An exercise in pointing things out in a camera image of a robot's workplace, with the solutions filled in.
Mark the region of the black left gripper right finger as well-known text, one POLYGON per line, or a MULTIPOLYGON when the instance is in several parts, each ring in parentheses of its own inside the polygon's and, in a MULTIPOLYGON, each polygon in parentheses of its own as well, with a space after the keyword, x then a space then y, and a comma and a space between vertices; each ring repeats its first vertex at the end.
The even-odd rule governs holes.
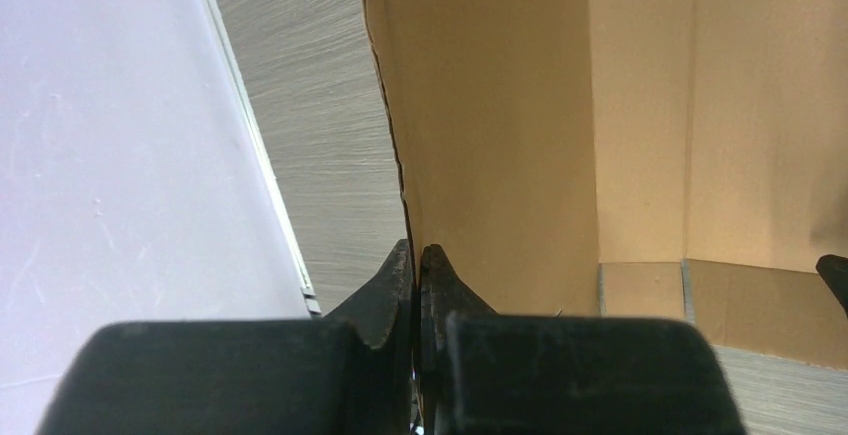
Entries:
POLYGON ((419 406, 428 434, 741 434, 713 349, 662 318, 496 313, 427 246, 419 406))

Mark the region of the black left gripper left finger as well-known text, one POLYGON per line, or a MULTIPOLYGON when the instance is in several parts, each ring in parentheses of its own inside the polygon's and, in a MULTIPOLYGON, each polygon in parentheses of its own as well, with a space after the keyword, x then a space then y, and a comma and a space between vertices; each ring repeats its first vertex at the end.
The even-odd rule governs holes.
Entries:
POLYGON ((409 245, 329 314, 127 322, 81 348, 42 434, 406 434, 409 245))

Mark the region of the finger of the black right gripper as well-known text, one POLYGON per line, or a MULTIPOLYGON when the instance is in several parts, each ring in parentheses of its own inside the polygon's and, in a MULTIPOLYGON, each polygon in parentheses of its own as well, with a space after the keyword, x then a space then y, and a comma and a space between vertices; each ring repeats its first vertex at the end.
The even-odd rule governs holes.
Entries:
POLYGON ((815 269, 844 312, 848 313, 848 259, 834 254, 823 255, 815 269))

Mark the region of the brown cardboard box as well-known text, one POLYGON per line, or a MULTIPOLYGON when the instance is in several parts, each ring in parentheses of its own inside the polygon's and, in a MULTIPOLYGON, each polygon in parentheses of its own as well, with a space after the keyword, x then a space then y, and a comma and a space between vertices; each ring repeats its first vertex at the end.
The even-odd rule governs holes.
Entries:
POLYGON ((847 0, 362 1, 415 256, 846 367, 847 0))

